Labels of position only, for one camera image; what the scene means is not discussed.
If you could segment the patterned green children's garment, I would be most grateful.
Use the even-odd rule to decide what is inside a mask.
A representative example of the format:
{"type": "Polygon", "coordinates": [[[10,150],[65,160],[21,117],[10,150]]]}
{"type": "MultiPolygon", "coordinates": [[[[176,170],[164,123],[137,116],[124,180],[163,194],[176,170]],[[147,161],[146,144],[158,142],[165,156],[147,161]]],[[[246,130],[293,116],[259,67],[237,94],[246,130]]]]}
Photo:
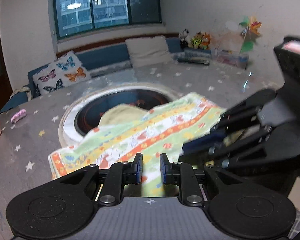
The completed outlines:
{"type": "Polygon", "coordinates": [[[166,153],[177,161],[183,143],[209,133],[225,109],[195,92],[162,106],[154,107],[143,117],[118,125],[93,128],[76,144],[52,152],[49,164],[57,179],[89,164],[100,169],[114,163],[132,161],[143,155],[140,195],[162,197],[175,194],[176,187],[164,188],[159,156],[166,153]]]}

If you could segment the round table induction cooker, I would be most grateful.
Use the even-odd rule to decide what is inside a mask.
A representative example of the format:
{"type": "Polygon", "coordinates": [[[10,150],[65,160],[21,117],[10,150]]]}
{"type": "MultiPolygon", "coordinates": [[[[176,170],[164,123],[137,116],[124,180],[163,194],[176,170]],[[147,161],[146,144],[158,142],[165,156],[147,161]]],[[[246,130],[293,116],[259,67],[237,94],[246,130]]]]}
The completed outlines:
{"type": "Polygon", "coordinates": [[[122,103],[150,110],[180,98],[178,92],[156,83],[124,83],[89,93],[74,101],[65,111],[58,127],[62,147],[71,146],[100,123],[101,117],[122,103]]]}

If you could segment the black long remote bar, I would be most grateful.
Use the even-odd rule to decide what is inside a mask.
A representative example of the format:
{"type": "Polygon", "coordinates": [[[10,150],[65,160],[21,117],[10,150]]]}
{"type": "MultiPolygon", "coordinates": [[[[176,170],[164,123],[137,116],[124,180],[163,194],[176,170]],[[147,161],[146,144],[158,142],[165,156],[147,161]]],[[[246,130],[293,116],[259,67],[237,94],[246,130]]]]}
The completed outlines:
{"type": "Polygon", "coordinates": [[[205,66],[208,66],[210,64],[209,60],[202,60],[202,59],[178,58],[177,61],[181,63],[202,64],[205,66]]]}

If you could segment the clear plastic toy box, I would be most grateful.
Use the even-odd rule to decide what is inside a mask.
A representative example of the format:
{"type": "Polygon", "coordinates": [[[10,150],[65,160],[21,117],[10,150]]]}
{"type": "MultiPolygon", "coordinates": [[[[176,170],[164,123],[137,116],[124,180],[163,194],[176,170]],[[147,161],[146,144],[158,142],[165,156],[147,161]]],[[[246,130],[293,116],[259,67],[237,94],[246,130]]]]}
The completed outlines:
{"type": "Polygon", "coordinates": [[[216,50],[216,60],[223,64],[228,64],[246,70],[249,56],[232,50],[216,50]]]}

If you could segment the yellow plush toy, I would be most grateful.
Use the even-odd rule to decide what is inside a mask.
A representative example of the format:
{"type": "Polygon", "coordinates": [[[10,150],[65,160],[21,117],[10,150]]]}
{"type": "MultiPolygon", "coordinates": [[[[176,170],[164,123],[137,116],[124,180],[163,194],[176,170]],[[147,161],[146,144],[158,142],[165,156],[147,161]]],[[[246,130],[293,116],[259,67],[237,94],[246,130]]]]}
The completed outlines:
{"type": "Polygon", "coordinates": [[[193,48],[193,49],[198,49],[200,44],[202,43],[203,41],[203,34],[202,32],[198,32],[194,35],[193,38],[190,39],[190,42],[188,43],[188,47],[189,48],[193,48]]]}

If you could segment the orange plush toy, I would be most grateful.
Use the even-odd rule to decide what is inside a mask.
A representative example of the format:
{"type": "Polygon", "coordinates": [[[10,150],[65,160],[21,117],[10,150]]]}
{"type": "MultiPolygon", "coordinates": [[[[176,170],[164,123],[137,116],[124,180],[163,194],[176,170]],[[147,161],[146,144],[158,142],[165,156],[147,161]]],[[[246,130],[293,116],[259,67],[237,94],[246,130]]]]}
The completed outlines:
{"type": "Polygon", "coordinates": [[[209,50],[210,49],[209,48],[210,42],[211,42],[211,36],[210,36],[210,34],[208,34],[207,32],[205,32],[204,35],[203,35],[200,47],[203,50],[209,50]]]}

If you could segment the panda plush toy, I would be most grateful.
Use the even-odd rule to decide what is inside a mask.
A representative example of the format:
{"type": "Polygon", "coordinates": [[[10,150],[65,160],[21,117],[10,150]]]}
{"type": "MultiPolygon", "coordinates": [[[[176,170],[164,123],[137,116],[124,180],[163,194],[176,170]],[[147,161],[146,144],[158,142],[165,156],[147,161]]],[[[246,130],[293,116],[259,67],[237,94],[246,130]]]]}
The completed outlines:
{"type": "Polygon", "coordinates": [[[187,29],[179,33],[179,41],[181,49],[185,49],[189,46],[189,31],[187,29]]]}

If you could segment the beige cushion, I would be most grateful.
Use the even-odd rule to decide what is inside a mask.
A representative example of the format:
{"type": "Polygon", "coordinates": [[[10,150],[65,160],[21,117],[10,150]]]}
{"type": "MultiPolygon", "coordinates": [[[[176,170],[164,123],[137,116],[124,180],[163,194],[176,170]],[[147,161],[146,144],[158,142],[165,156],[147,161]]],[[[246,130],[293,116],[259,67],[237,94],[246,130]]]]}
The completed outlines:
{"type": "Polygon", "coordinates": [[[126,46],[133,68],[173,62],[164,36],[129,38],[126,46]]]}

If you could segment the colourful paper pinwheel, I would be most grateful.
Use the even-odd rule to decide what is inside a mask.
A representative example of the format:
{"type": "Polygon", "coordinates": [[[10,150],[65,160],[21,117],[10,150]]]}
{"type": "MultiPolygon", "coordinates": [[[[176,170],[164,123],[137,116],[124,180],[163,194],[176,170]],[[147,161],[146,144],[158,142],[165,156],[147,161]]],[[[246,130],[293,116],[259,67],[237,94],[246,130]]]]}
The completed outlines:
{"type": "Polygon", "coordinates": [[[256,39],[261,35],[259,29],[262,26],[262,22],[258,21],[254,16],[244,16],[243,21],[239,23],[239,26],[243,28],[241,32],[243,42],[239,51],[241,54],[253,50],[256,39]]]}

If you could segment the blue bench sofa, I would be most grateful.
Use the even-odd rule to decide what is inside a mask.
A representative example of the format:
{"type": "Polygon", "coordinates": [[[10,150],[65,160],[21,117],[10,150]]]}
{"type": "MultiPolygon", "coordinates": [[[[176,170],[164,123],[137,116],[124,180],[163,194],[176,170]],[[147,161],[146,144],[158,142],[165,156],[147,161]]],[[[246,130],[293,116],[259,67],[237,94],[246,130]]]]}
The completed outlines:
{"type": "MultiPolygon", "coordinates": [[[[166,38],[166,42],[174,60],[178,57],[205,57],[212,59],[210,50],[192,48],[181,49],[178,38],[166,38]]],[[[77,57],[83,63],[86,70],[93,73],[93,76],[106,75],[119,70],[132,68],[125,43],[84,51],[77,54],[77,57]]],[[[32,91],[32,99],[41,96],[34,84],[32,76],[47,66],[48,64],[33,69],[27,74],[29,84],[26,86],[32,91]]],[[[26,94],[18,93],[4,105],[0,113],[9,111],[26,102],[28,102],[26,94]]]]}

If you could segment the butterfly print pillow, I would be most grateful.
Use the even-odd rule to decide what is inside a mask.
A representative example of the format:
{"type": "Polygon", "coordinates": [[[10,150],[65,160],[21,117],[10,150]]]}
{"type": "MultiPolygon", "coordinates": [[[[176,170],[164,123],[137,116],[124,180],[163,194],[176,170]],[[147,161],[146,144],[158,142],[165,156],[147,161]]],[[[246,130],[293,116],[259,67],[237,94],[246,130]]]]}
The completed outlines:
{"type": "Polygon", "coordinates": [[[70,51],[32,76],[41,95],[91,80],[77,55],[70,51]]]}

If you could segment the small pink wrapped item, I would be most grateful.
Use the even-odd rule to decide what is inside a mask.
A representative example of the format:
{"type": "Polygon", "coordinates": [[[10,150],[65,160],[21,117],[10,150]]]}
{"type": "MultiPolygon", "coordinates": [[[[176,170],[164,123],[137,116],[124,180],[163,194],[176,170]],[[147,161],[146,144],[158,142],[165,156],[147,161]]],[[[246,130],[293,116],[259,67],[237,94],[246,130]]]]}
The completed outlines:
{"type": "Polygon", "coordinates": [[[26,116],[26,110],[25,109],[21,109],[20,111],[18,111],[17,113],[15,113],[11,117],[11,123],[15,124],[18,121],[20,121],[21,119],[25,118],[25,116],[26,116]]]}

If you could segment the striped blanket on sofa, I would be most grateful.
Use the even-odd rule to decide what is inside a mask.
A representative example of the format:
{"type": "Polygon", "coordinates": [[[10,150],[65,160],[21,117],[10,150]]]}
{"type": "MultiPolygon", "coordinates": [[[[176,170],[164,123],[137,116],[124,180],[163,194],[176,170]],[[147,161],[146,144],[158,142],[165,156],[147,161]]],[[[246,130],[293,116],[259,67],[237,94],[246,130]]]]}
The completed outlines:
{"type": "Polygon", "coordinates": [[[27,87],[27,86],[23,86],[23,87],[21,87],[19,89],[15,89],[12,92],[12,94],[10,96],[10,99],[13,98],[15,95],[17,95],[18,93],[25,93],[26,96],[27,96],[27,100],[28,101],[32,100],[32,98],[33,98],[32,97],[32,91],[31,91],[31,89],[29,87],[27,87]]]}

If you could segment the green framed window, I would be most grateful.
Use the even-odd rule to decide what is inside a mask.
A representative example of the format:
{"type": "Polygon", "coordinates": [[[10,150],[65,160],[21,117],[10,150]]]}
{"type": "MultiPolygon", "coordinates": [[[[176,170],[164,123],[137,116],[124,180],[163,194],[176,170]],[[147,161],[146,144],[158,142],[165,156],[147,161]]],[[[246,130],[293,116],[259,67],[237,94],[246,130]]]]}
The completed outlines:
{"type": "Polygon", "coordinates": [[[53,0],[57,37],[97,29],[161,23],[160,0],[53,0]]]}

